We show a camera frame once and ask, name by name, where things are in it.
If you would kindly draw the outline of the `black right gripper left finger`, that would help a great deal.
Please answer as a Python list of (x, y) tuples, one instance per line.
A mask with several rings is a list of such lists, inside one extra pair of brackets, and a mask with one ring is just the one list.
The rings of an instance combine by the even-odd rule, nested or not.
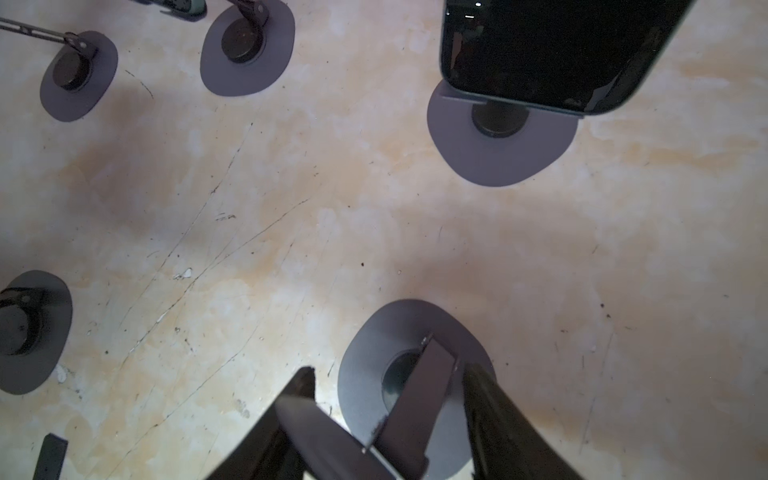
[(315, 400), (315, 370), (296, 371), (253, 428), (208, 479), (302, 479), (307, 470), (301, 455), (283, 431), (276, 412), (282, 396)]

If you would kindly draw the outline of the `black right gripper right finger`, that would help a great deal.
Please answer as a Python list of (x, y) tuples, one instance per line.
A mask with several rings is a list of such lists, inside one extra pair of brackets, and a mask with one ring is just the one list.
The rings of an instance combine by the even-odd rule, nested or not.
[(465, 366), (462, 387), (475, 479), (579, 479), (480, 365)]

